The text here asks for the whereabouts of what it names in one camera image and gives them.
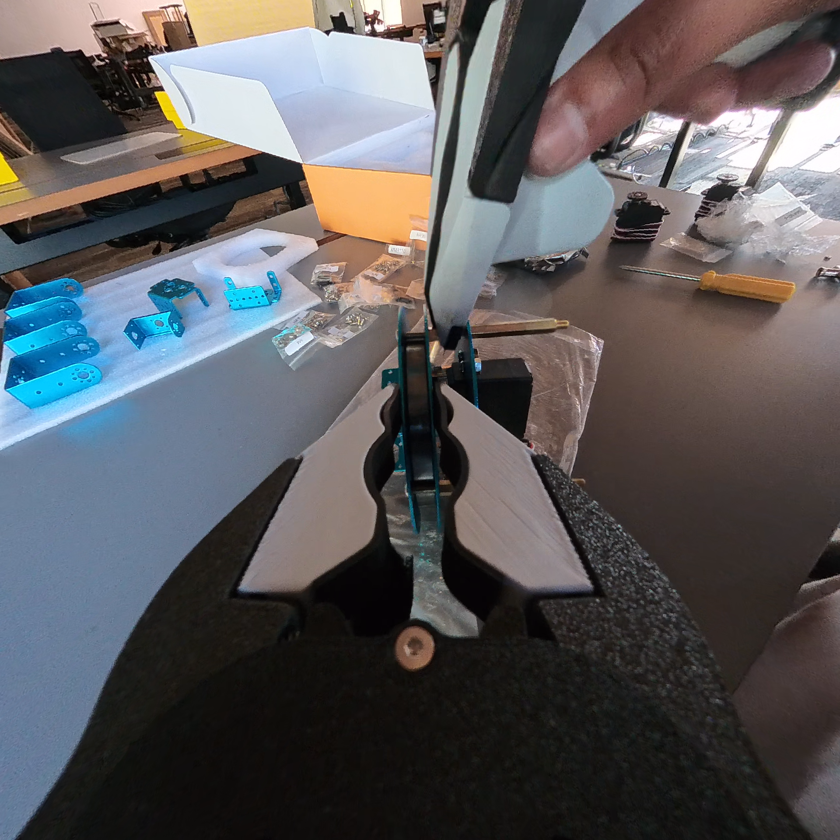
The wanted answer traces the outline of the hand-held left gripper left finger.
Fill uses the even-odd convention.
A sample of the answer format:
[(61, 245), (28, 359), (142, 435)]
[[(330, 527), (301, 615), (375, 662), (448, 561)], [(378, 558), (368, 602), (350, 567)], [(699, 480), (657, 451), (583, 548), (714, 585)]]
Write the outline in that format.
[(303, 451), (239, 594), (303, 598), (374, 544), (395, 467), (397, 412), (388, 385)]

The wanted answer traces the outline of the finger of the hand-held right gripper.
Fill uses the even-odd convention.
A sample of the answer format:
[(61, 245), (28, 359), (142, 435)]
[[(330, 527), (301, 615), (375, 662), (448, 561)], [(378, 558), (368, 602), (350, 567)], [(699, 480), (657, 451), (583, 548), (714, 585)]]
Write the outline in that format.
[(460, 40), (460, 36), (447, 38), (444, 60), (437, 86), (437, 119), (434, 135), (432, 190), (429, 205), (427, 255), (424, 275), (424, 291), (428, 306), (432, 305), (431, 282), (438, 255), (440, 228), (447, 201), (448, 184), (452, 173), (452, 164), (445, 162), (445, 150), (449, 127), (455, 110), (458, 89), (459, 67), (461, 63)]
[(505, 159), (515, 116), (499, 103), (516, 31), (513, 9), (462, 9), (455, 110), (446, 143), (452, 164), (430, 286), (429, 316), (437, 340), (459, 341), (499, 246), (516, 197), (516, 165)]

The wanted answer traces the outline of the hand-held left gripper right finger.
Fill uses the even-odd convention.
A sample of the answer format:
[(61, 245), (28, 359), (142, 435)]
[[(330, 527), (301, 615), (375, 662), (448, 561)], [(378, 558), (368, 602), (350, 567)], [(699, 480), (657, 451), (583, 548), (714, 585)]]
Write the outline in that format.
[(465, 452), (454, 513), (456, 547), (525, 597), (591, 595), (593, 582), (539, 475), (531, 450), (450, 386), (447, 431)]

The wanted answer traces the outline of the blue round base assembly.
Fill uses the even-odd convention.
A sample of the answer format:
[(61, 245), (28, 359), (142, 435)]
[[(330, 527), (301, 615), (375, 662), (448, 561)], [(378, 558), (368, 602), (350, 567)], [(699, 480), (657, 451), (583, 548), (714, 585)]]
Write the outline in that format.
[(405, 476), (408, 510), (415, 532), (421, 531), (420, 491), (431, 490), (437, 530), (442, 528), (440, 468), (434, 388), (452, 386), (456, 393), (485, 412), (491, 419), (524, 438), (532, 398), (532, 374), (522, 359), (484, 362), (475, 346), (476, 338), (506, 338), (515, 335), (552, 333), (569, 323), (556, 318), (531, 319), (500, 324), (467, 325), (459, 335), (455, 357), (446, 368), (433, 363), (437, 334), (423, 317), (417, 332), (406, 325), (407, 310), (400, 308), (396, 327), (397, 366), (383, 372), (383, 386), (396, 385), (400, 426), (395, 446), (395, 467)]

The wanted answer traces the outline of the grey desk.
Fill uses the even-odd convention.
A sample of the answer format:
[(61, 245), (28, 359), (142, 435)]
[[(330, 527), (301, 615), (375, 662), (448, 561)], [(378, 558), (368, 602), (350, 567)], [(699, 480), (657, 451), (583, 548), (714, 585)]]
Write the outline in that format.
[[(495, 306), (605, 341), (576, 475), (667, 574), (730, 690), (838, 523), (838, 288), (803, 266), (779, 308), (693, 292), (622, 263), (696, 269), (600, 237), (558, 279), (512, 271)], [(270, 334), (2, 452), (2, 838), (60, 777), (114, 663), (95, 758), (229, 660), (281, 605), (228, 603), (210, 573), (165, 581), (270, 472), (322, 434), (383, 362), (394, 317), (299, 371)]]

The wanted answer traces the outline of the wooden-edged office desk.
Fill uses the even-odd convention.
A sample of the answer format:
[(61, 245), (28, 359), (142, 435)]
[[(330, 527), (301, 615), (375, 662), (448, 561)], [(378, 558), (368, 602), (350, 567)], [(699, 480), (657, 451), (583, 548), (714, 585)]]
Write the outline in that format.
[[(2, 187), (2, 273), (305, 179), (298, 162), (202, 135), (189, 138), (170, 122), (127, 133), (122, 139), (136, 141), (156, 132), (164, 133), (166, 140), (97, 163), (65, 160), (71, 153), (92, 148), (92, 143), (11, 161), (18, 181)], [(168, 181), (177, 184), (151, 205), (105, 218), (85, 214), (36, 234), (10, 234), (12, 225), (31, 217)]]

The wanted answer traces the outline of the black antistatic bag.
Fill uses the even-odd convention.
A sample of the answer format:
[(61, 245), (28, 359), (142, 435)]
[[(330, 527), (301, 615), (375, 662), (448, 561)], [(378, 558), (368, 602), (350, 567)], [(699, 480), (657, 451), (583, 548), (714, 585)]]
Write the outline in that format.
[(528, 257), (520, 261), (520, 266), (535, 274), (548, 274), (576, 259), (588, 259), (589, 255), (587, 248), (576, 248), (549, 255)]

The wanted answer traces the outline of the black servo motor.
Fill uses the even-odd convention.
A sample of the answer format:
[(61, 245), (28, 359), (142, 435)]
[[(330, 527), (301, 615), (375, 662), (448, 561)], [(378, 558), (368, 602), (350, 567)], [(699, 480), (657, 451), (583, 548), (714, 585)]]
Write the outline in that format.
[(699, 220), (702, 217), (712, 216), (718, 210), (726, 209), (727, 204), (739, 194), (746, 196), (753, 194), (753, 188), (741, 184), (739, 177), (734, 172), (721, 172), (717, 175), (717, 180), (702, 192), (702, 200), (695, 214), (694, 230), (696, 231), (696, 238), (704, 238), (699, 226)]
[(614, 214), (612, 241), (653, 242), (670, 211), (661, 202), (650, 200), (646, 192), (634, 191), (626, 195)]

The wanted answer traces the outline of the white foam cutout piece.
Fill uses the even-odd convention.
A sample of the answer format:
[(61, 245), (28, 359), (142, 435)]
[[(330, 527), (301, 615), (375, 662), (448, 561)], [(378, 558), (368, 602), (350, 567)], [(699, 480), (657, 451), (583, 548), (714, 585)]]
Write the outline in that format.
[(267, 280), (268, 272), (279, 277), (318, 248), (314, 238), (254, 228), (203, 248), (192, 264), (203, 277), (230, 278), (236, 287), (260, 286)]

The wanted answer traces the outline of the crumpled clear plastic wrap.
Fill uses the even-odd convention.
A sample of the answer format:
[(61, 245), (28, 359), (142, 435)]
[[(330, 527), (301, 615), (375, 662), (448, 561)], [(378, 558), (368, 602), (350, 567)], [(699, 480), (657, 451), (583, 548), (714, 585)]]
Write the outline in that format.
[(759, 196), (739, 194), (709, 215), (698, 217), (695, 227), (712, 245), (729, 250), (747, 246), (756, 255), (781, 259), (790, 247), (776, 222), (780, 210), (781, 206), (762, 202)]

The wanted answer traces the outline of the clear bag with white label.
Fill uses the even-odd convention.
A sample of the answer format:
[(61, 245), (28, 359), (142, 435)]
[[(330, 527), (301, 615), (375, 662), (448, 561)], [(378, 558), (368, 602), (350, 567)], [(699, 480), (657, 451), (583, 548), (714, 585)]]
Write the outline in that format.
[(763, 192), (751, 195), (752, 212), (769, 228), (785, 233), (805, 233), (823, 220), (781, 183), (775, 183)]

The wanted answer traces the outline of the clear acrylic plate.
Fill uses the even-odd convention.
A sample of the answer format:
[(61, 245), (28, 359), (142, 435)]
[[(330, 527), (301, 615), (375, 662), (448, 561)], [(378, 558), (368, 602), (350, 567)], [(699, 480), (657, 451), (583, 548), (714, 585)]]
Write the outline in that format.
[(181, 138), (182, 136), (178, 132), (130, 133), (120, 140), (100, 143), (85, 150), (63, 154), (60, 159), (77, 165), (92, 165), (162, 144), (174, 143), (178, 145)]

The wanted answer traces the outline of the black slanted board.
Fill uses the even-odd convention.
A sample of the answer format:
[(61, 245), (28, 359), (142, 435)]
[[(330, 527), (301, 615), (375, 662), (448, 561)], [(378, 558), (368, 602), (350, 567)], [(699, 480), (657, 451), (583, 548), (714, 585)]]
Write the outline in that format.
[(1, 107), (43, 152), (128, 132), (62, 51), (2, 59)]

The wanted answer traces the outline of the blue small bracket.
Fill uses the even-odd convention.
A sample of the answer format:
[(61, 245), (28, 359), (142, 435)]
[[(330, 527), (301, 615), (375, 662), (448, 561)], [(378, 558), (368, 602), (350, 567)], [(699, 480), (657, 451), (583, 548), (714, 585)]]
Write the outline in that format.
[(173, 336), (181, 338), (185, 331), (181, 315), (177, 311), (157, 311), (147, 316), (132, 318), (126, 324), (123, 334), (137, 349), (142, 349), (149, 339)]

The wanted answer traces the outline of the blue round-end side bracket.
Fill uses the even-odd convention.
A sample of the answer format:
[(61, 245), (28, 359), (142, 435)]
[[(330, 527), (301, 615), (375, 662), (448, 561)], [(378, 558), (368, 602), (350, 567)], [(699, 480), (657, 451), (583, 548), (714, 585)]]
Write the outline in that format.
[(6, 305), (9, 317), (44, 308), (55, 299), (71, 300), (84, 294), (84, 287), (71, 278), (60, 278), (16, 290)]
[(82, 310), (70, 299), (58, 297), (42, 303), (43, 306), (38, 305), (35, 309), (21, 307), (7, 311), (4, 324), (7, 342), (59, 322), (78, 322), (82, 318)]
[(30, 324), (6, 321), (3, 336), (5, 348), (14, 354), (24, 354), (62, 340), (85, 338), (88, 330), (75, 320), (60, 320), (34, 328)]
[(102, 381), (99, 368), (87, 363), (33, 376), (9, 371), (5, 391), (27, 408), (38, 408), (87, 390)]
[(30, 382), (96, 356), (100, 344), (91, 337), (70, 337), (12, 358), (7, 378), (15, 383)]

